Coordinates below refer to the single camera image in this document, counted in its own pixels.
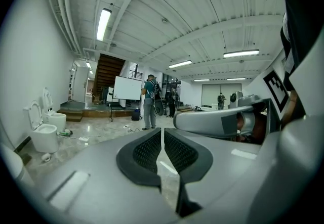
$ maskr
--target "toilet lid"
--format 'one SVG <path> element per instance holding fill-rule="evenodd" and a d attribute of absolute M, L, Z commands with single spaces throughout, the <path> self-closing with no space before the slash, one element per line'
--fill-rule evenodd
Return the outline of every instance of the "toilet lid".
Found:
<path fill-rule="evenodd" d="M 30 107 L 28 108 L 28 115 L 32 130 L 36 130 L 37 127 L 43 123 L 41 107 L 37 101 L 34 100 L 31 102 Z"/>
<path fill-rule="evenodd" d="M 44 87 L 43 89 L 43 105 L 46 113 L 51 111 L 53 108 L 52 96 L 47 87 Z"/>

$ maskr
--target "toilet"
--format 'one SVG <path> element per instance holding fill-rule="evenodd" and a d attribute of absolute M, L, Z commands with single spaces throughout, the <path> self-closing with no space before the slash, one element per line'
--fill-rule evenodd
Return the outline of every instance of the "toilet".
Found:
<path fill-rule="evenodd" d="M 52 96 L 47 89 L 44 87 L 43 89 L 43 119 L 44 123 L 55 125 L 57 127 L 57 132 L 62 132 L 65 130 L 66 124 L 66 115 L 63 113 L 57 113 L 53 110 L 53 100 Z"/>
<path fill-rule="evenodd" d="M 39 152 L 54 153 L 59 149 L 57 127 L 43 123 L 41 108 L 37 101 L 32 101 L 30 107 L 24 108 L 30 122 L 30 137 L 34 147 Z"/>

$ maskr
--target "gray pants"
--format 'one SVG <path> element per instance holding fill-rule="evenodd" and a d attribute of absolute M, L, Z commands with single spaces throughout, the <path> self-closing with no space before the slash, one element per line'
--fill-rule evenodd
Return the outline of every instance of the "gray pants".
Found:
<path fill-rule="evenodd" d="M 156 127 L 156 114 L 153 107 L 153 99 L 152 98 L 145 98 L 144 100 L 144 121 L 145 121 L 145 128 L 150 129 L 151 125 L 153 128 Z"/>
<path fill-rule="evenodd" d="M 224 102 L 218 103 L 218 110 L 224 110 Z"/>

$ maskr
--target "staircase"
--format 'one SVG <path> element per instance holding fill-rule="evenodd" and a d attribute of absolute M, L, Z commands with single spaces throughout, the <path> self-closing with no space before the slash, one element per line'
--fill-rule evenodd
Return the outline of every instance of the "staircase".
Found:
<path fill-rule="evenodd" d="M 93 87 L 93 95 L 100 95 L 100 99 L 102 99 L 101 88 L 104 86 L 114 86 L 116 76 L 120 75 L 124 62 L 125 60 L 100 54 Z"/>
<path fill-rule="evenodd" d="M 66 115 L 66 121 L 81 122 L 83 113 L 82 111 L 72 111 L 72 110 L 58 110 L 58 113 L 63 113 Z"/>
<path fill-rule="evenodd" d="M 179 106 L 177 111 L 179 111 L 179 112 L 190 112 L 190 111 L 193 111 L 193 109 L 190 106 L 181 105 L 181 106 Z"/>

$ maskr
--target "ceiling light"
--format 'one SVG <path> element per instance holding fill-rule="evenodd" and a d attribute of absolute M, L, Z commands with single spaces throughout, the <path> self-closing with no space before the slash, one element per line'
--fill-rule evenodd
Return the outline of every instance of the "ceiling light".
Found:
<path fill-rule="evenodd" d="M 191 60 L 187 60 L 187 61 L 184 61 L 184 62 L 173 64 L 173 65 L 169 66 L 169 68 L 176 68 L 176 67 L 180 67 L 180 66 L 184 66 L 184 65 L 189 65 L 191 63 L 192 63 Z"/>
<path fill-rule="evenodd" d="M 231 58 L 237 56 L 247 56 L 247 55 L 257 55 L 259 54 L 259 50 L 249 50 L 249 51 L 240 51 L 240 52 L 227 52 L 224 53 L 224 58 Z"/>
<path fill-rule="evenodd" d="M 228 78 L 227 80 L 246 80 L 246 78 L 245 77 Z"/>
<path fill-rule="evenodd" d="M 200 82 L 200 81 L 210 81 L 210 79 L 195 79 L 195 82 Z"/>
<path fill-rule="evenodd" d="M 107 28 L 107 24 L 109 21 L 109 17 L 111 15 L 111 10 L 109 9 L 103 9 L 101 11 L 99 25 L 98 25 L 98 31 L 97 31 L 97 40 L 102 41 L 103 36 L 105 35 L 105 30 Z"/>

